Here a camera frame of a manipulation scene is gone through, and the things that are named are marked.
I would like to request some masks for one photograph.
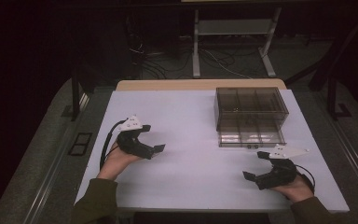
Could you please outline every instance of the dark floor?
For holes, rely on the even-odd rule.
[[[268,214],[245,213],[136,213],[134,223],[269,224]]]
[[[226,41],[239,43],[220,45]],[[244,36],[239,39],[220,39],[218,42],[204,40],[200,47],[201,78],[268,78],[257,54],[257,48],[263,43],[260,38]],[[305,67],[323,57],[331,46],[329,41],[311,42],[305,45],[305,37],[282,37],[275,39],[268,56],[277,73],[277,78],[287,79]],[[141,79],[156,78],[192,78],[191,45],[186,42],[181,47],[179,59],[167,56],[164,52],[151,49],[143,65]],[[312,74],[301,78],[288,86],[292,90],[298,104],[308,122],[312,134],[324,155],[338,186],[351,211],[344,216],[348,223],[358,223],[358,174],[352,168],[345,147],[353,147],[358,155],[358,104],[348,90],[338,86],[337,102],[344,104],[351,112],[351,117],[333,121],[325,112],[326,87],[322,91],[310,91],[308,84]],[[39,126],[34,139],[28,147],[19,168],[0,202],[0,223],[67,223],[70,211],[88,162],[90,149],[99,131],[104,109],[111,92],[115,87],[103,86],[89,94],[87,103],[76,121],[71,121],[65,109],[71,105],[71,85],[68,80],[57,92],[48,113]],[[339,130],[345,133],[345,139]],[[91,133],[91,141],[86,155],[72,157],[66,155],[78,133]],[[165,223],[167,214],[159,217],[148,217],[140,214],[135,217],[138,222],[155,220]],[[219,217],[220,223],[242,218]],[[269,214],[272,224],[293,223],[288,212]],[[249,223],[268,223],[266,214],[260,215],[262,221]],[[211,223],[201,215],[183,217],[186,223]]]

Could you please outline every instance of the cable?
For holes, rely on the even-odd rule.
[[[231,70],[225,68],[225,66],[223,66],[220,62],[218,62],[218,60],[217,60],[217,59],[212,55],[212,53],[209,52],[208,50],[206,50],[206,49],[200,49],[200,50],[205,51],[206,53],[208,53],[209,55],[211,55],[211,56],[216,60],[217,64],[219,64],[220,67],[222,67],[223,69],[225,69],[225,70],[228,71],[229,73],[232,73],[232,74],[237,75],[237,76],[240,76],[240,77],[246,77],[246,78],[252,79],[251,77],[247,77],[246,75],[239,74],[239,73],[233,72],[233,71],[231,71]]]
[[[129,49],[129,50],[134,52],[134,53],[139,53],[139,54],[144,54],[145,53],[144,51],[139,51],[139,50],[136,50],[136,49]]]
[[[230,65],[235,63],[235,58],[233,56],[227,56],[227,57],[223,57],[223,58],[217,58],[216,56],[211,57],[210,54],[207,55],[208,59],[210,59],[211,61],[213,61],[214,63],[220,63],[225,67],[229,67]]]
[[[160,67],[165,72],[179,72],[179,71],[183,70],[187,66],[188,60],[190,59],[190,56],[191,56],[191,52],[187,55],[186,60],[185,60],[185,64],[183,64],[182,66],[180,66],[178,68],[175,68],[175,69],[166,69],[163,66],[161,66],[160,64],[155,63],[153,61],[150,61],[150,60],[146,60],[146,61],[149,62],[149,63],[155,64],[156,66]]]
[[[153,70],[151,70],[151,69],[149,69],[149,68],[147,68],[147,67],[144,67],[144,66],[142,66],[142,68],[144,69],[144,70],[146,70],[146,72],[149,72],[149,74],[152,76],[152,77],[155,77],[156,79],[159,79],[159,76],[158,76],[158,74],[155,72],[155,71],[153,71]]]
[[[238,49],[235,49],[233,53],[227,53],[227,52],[225,52],[224,50],[221,50],[221,49],[220,50],[214,49],[213,51],[216,51],[216,52],[218,52],[220,54],[227,55],[227,57],[218,58],[219,61],[225,62],[227,64],[227,66],[230,66],[230,65],[232,65],[232,64],[234,64],[236,62],[234,56],[240,56],[240,55],[236,54],[238,52]]]
[[[296,166],[296,167],[299,167],[299,168],[301,168],[301,169],[303,169],[304,171],[306,171],[306,172],[310,175],[310,177],[312,178],[312,183],[311,183],[311,184],[312,184],[312,186],[313,186],[313,189],[315,189],[315,186],[316,186],[315,178],[314,178],[313,175],[310,173],[310,171],[307,170],[306,168],[300,166],[300,165],[296,165],[296,164],[295,164],[295,166]]]
[[[227,52],[225,52],[224,50],[216,50],[216,49],[215,49],[214,51],[217,51],[217,52],[219,52],[219,53],[228,55],[226,58],[233,57],[233,56],[239,56],[239,57],[249,56],[249,55],[252,55],[252,54],[255,54],[255,53],[258,52],[258,50],[255,50],[255,51],[252,51],[252,52],[250,52],[250,53],[237,54],[237,53],[236,53],[236,52],[238,52],[237,49],[235,49],[233,53],[227,53]]]
[[[161,71],[161,70],[160,70],[159,68],[157,68],[156,66],[153,66],[153,65],[151,65],[151,64],[148,64],[148,63],[146,63],[146,62],[144,62],[143,65],[146,65],[146,66],[148,67],[148,69],[147,69],[145,66],[143,66],[143,68],[145,68],[145,69],[147,69],[147,70],[149,70],[149,71],[151,71],[150,68],[153,68],[153,69],[155,69],[156,71],[158,71],[165,79],[167,79],[167,77],[165,76],[165,72],[164,72],[164,71]]]
[[[106,161],[106,158],[109,156],[109,154],[110,154],[113,150],[115,150],[116,148],[118,148],[118,146],[116,146],[116,147],[114,147],[114,148],[112,148],[112,149],[109,150],[109,152],[108,152],[108,153],[106,154],[106,156],[105,156],[104,161]]]
[[[193,78],[192,76],[189,76],[189,75],[187,75],[187,74],[182,74],[182,75],[180,75],[179,77],[176,77],[175,79],[179,79],[180,77],[191,77],[191,78]]]
[[[211,64],[211,63],[209,63],[208,61],[207,61],[207,59],[209,59],[210,58],[210,56],[209,55],[204,55],[204,52],[203,51],[199,51],[199,56],[200,56],[200,59],[203,61],[203,62],[205,62],[206,64],[208,64],[209,66],[211,66],[212,68],[219,68],[220,69],[220,66],[215,66],[214,64]]]
[[[103,152],[101,153],[100,170],[103,168],[103,164],[104,164],[105,159],[106,159],[106,156],[107,156],[107,155],[106,155],[106,150],[107,150],[107,147],[109,146],[110,139],[112,138],[112,132],[113,132],[113,130],[114,130],[119,124],[122,124],[122,123],[124,123],[125,121],[126,121],[126,119],[117,122],[117,123],[112,127],[112,129],[110,130],[110,132],[108,133],[108,135],[106,136],[106,140],[105,140],[105,142],[104,142],[104,144],[103,144]]]
[[[199,55],[201,55],[202,57],[205,57],[207,60],[210,60],[210,61],[212,61],[213,63],[217,63],[217,64],[219,64],[219,66],[214,66],[214,65],[212,65],[212,64],[210,64],[210,63],[207,63],[205,60],[203,60],[203,61],[205,61],[208,65],[210,65],[211,67],[214,67],[214,68],[220,68],[221,66],[224,66],[225,68],[227,68],[227,67],[229,67],[230,65],[232,65],[233,63],[229,63],[229,62],[227,62],[227,61],[225,61],[225,60],[223,60],[223,59],[219,59],[219,58],[216,58],[216,57],[213,57],[213,56],[211,56],[212,55],[212,53],[209,51],[209,54],[206,54],[207,52],[205,51],[205,52],[203,52],[202,50],[200,50],[199,51]]]

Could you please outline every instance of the dark background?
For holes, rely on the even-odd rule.
[[[343,2],[284,7],[276,36],[336,37],[351,22],[352,5]],[[172,54],[179,35],[192,35],[191,10],[132,14],[141,21],[134,30],[126,26],[126,15],[67,11],[48,0],[0,1],[0,197],[52,98],[73,71],[85,91],[92,92],[97,85],[137,78],[127,45],[131,32]],[[342,77],[358,100],[358,36],[339,67],[335,76]]]

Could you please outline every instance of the clear plastic box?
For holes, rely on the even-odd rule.
[[[278,88],[217,88],[214,104],[220,147],[284,145],[289,112]]]

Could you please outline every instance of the table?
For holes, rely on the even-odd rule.
[[[278,87],[289,110],[282,126],[287,146],[310,149],[292,161],[316,178],[316,196],[332,212],[349,208],[332,177],[304,120],[293,93],[279,79],[121,81],[112,93],[76,200],[99,172],[103,143],[111,127],[136,114],[149,133],[139,139],[149,146],[166,144],[151,161],[128,167],[117,179],[117,204],[121,212],[276,212],[289,202],[271,190],[259,190],[243,178],[242,171],[261,175],[270,162],[257,150],[218,146],[213,116],[216,87]],[[271,148],[258,150],[269,151]]]

